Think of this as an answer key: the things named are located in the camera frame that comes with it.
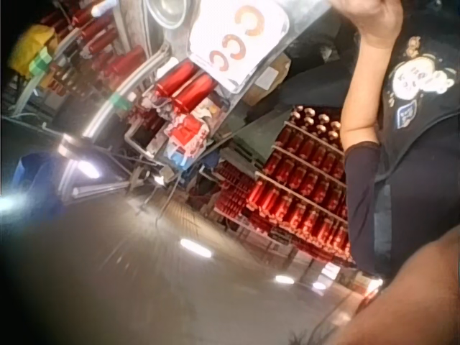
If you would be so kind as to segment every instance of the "black sleeve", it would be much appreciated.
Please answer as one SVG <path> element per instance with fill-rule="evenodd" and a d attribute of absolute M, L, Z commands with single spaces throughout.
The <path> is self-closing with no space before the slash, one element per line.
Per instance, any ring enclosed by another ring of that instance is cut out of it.
<path fill-rule="evenodd" d="M 351 255 L 359 269 L 374 272 L 374 179 L 380 146 L 361 142 L 345 152 L 346 204 Z"/>

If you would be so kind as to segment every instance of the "hand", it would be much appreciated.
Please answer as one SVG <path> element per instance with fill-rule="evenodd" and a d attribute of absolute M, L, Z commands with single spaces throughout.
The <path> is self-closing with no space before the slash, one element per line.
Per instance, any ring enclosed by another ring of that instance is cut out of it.
<path fill-rule="evenodd" d="M 356 25 L 364 44 L 392 49 L 403 25 L 401 0 L 329 0 Z"/>

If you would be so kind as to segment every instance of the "tiled floor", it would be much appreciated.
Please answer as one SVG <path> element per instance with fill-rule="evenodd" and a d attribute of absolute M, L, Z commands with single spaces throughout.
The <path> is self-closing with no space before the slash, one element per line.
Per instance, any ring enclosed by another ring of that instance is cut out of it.
<path fill-rule="evenodd" d="M 142 200 L 113 194 L 73 205 L 9 245 L 24 294 L 63 343 L 278 345 L 305 332 L 306 344 L 348 293 L 278 285 L 277 270 L 183 203 L 156 223 L 164 197 L 137 215 Z M 184 250 L 183 237 L 213 257 Z M 358 302 L 348 299 L 340 317 Z"/>

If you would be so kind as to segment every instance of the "yellow bag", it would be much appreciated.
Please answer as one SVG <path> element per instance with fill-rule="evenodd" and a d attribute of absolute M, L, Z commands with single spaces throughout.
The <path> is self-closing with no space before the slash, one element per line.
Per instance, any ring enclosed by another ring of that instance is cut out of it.
<path fill-rule="evenodd" d="M 9 67 L 29 79 L 31 77 L 29 65 L 45 45 L 48 52 L 53 54 L 58 46 L 54 28 L 38 24 L 32 25 L 15 45 L 9 58 Z"/>

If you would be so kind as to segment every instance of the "white sign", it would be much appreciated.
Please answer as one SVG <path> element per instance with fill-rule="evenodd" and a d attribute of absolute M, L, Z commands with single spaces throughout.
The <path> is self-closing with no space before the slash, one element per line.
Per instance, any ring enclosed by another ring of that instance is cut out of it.
<path fill-rule="evenodd" d="M 273 0 L 201 0 L 190 33 L 190 59 L 238 93 L 289 29 Z"/>

